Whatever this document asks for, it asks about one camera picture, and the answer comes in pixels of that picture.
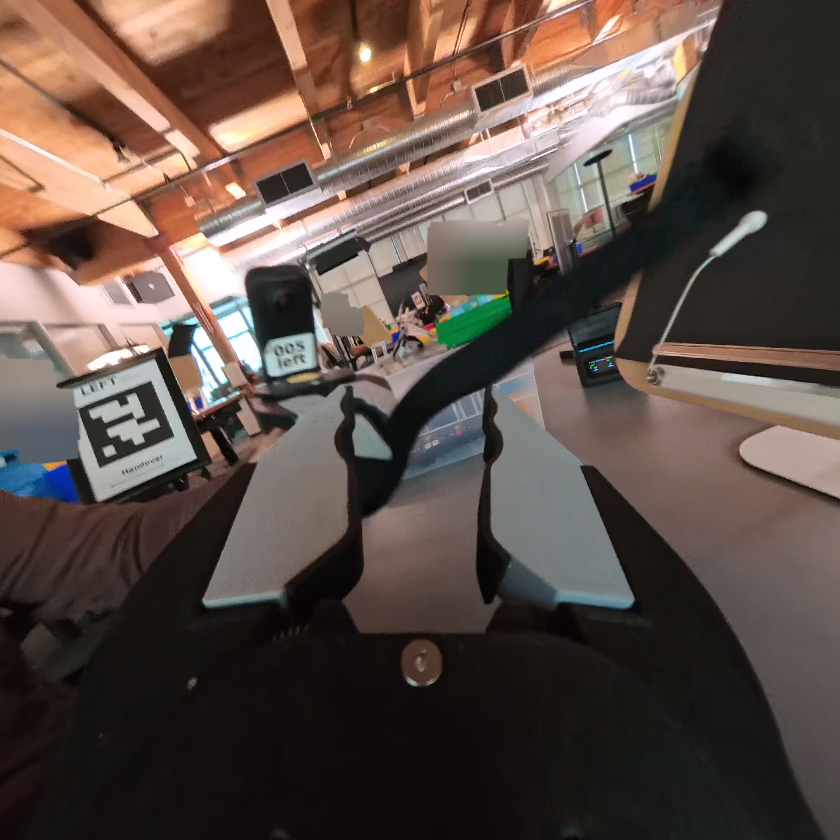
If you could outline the black floor lamp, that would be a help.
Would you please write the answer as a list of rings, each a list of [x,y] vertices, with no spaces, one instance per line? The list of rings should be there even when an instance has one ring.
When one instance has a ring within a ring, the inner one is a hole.
[[[594,167],[597,173],[597,179],[599,186],[601,187],[602,199],[603,199],[603,207],[605,211],[606,220],[608,223],[608,227],[610,229],[610,233],[613,239],[617,236],[616,224],[613,215],[613,209],[610,201],[610,196],[607,189],[606,184],[606,177],[604,173],[604,161],[613,153],[612,149],[604,149],[596,154],[592,154],[587,160],[584,161],[584,167]]]

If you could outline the green plastic bin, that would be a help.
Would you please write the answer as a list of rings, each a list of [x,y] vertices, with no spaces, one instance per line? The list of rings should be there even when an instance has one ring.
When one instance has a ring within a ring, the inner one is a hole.
[[[469,297],[437,322],[437,342],[452,350],[477,339],[510,316],[511,299],[507,293]]]

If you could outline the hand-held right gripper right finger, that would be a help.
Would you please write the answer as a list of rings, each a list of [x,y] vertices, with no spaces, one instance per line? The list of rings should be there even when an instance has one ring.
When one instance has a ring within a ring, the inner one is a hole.
[[[483,602],[633,607],[582,462],[496,385],[486,391],[482,427],[476,578]]]

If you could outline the silver ventilation duct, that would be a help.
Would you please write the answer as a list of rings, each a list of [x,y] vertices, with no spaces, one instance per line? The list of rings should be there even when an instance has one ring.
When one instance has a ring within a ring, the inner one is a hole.
[[[406,129],[325,161],[312,171],[313,182],[324,193],[347,191],[651,61],[639,53],[598,68],[560,62],[533,74],[524,65],[515,66],[470,87],[465,104],[442,108]]]
[[[198,230],[209,243],[221,247],[303,214],[302,220],[283,230],[283,235],[291,243],[308,240],[346,224],[357,225],[358,219],[391,207],[406,207],[415,197],[424,199],[439,187],[445,194],[460,192],[473,181],[482,182],[551,155],[562,144],[555,133],[530,140],[517,137],[508,145],[502,140],[498,135],[470,145],[343,199],[323,213],[312,209],[352,186],[335,185],[329,178],[321,181],[309,164],[299,162],[259,178],[254,198],[238,200],[223,211],[202,217],[197,222]]]

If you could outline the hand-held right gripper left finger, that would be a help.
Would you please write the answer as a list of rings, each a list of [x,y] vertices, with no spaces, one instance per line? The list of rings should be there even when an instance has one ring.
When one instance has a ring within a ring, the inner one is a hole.
[[[364,569],[354,393],[343,385],[260,457],[204,607],[342,602]]]

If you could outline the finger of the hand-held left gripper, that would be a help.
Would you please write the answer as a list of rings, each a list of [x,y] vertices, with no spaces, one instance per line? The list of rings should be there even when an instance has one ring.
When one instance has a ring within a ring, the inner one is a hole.
[[[354,456],[357,459],[391,461],[392,449],[385,441],[379,418],[361,408],[354,409]]]

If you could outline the dark wall-mounted box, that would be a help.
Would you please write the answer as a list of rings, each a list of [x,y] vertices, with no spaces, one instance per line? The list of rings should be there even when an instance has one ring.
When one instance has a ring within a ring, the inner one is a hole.
[[[175,297],[166,275],[157,270],[124,277],[122,283],[139,305],[157,306]]]

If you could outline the person's left forearm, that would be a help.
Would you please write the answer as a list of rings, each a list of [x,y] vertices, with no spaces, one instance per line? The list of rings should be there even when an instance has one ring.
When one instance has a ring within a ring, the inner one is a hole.
[[[148,502],[82,506],[1,492],[1,606],[52,623],[117,607],[239,465],[201,487]]]

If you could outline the clear plastic organiser box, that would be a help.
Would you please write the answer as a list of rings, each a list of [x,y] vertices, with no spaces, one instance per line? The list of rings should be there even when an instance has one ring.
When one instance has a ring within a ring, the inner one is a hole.
[[[545,428],[539,390],[532,362],[527,362],[495,384],[506,398]],[[483,454],[487,389],[460,397],[430,419],[421,429],[403,472],[404,480]]]

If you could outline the black board on white stand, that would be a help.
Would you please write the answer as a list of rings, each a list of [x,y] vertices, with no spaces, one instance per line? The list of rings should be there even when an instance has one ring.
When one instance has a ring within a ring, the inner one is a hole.
[[[618,370],[642,393],[768,424],[749,467],[839,492],[839,2],[721,2],[652,208],[730,141],[754,178],[726,220],[626,289]]]

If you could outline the dark portable power station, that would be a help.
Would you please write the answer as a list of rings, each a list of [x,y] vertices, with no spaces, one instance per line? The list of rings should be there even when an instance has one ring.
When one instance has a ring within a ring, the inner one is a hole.
[[[621,303],[598,308],[569,327],[572,361],[583,388],[621,380],[615,335]]]

